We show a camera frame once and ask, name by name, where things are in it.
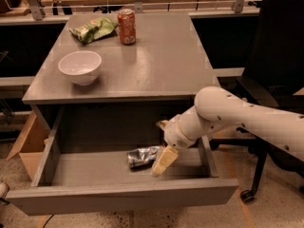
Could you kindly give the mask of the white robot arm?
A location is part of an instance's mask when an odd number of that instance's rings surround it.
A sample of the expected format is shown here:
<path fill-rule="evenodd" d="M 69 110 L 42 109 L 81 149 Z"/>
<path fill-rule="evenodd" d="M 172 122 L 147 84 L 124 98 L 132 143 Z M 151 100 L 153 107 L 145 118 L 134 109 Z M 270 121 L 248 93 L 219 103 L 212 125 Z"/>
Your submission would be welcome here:
<path fill-rule="evenodd" d="M 187 148 L 226 125 L 242 127 L 289 156 L 304 162 L 304 118 L 298 113 L 250 104 L 217 86 L 201 89 L 194 105 L 169 121 L 160 121 L 166 147 L 152 165 L 160 176 Z"/>

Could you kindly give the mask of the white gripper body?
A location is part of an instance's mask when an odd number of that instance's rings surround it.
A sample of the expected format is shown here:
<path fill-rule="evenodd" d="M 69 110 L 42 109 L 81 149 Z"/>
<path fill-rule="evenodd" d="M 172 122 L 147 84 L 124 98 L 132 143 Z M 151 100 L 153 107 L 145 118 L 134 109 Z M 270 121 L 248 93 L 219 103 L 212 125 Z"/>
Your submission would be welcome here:
<path fill-rule="evenodd" d="M 163 136 L 165 142 L 177 149 L 188 148 L 195 143 L 195 141 L 188 139 L 181 131 L 179 126 L 180 114 L 173 117 L 165 123 Z"/>

